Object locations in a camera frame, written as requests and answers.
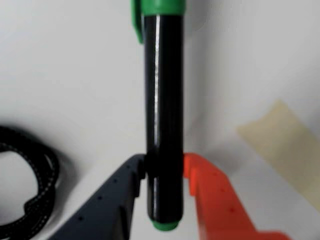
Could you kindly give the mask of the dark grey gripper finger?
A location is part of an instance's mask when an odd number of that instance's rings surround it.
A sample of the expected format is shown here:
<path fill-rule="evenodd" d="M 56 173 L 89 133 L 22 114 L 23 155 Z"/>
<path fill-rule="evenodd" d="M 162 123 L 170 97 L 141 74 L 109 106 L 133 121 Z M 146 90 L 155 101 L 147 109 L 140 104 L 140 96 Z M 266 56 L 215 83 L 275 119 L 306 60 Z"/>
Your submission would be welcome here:
<path fill-rule="evenodd" d="M 145 178 L 144 154 L 125 161 L 51 237 L 52 240 L 128 240 L 135 199 Z"/>

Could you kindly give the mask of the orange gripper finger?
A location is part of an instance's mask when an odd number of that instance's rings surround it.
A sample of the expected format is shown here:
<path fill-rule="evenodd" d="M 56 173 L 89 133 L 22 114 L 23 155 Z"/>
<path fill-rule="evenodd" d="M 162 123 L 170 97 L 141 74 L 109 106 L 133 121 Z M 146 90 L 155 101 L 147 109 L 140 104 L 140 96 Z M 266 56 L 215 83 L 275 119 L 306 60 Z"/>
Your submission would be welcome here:
<path fill-rule="evenodd" d="M 204 157 L 184 155 L 183 175 L 195 198 L 201 240 L 287 240 L 279 231 L 255 228 L 227 175 Z"/>

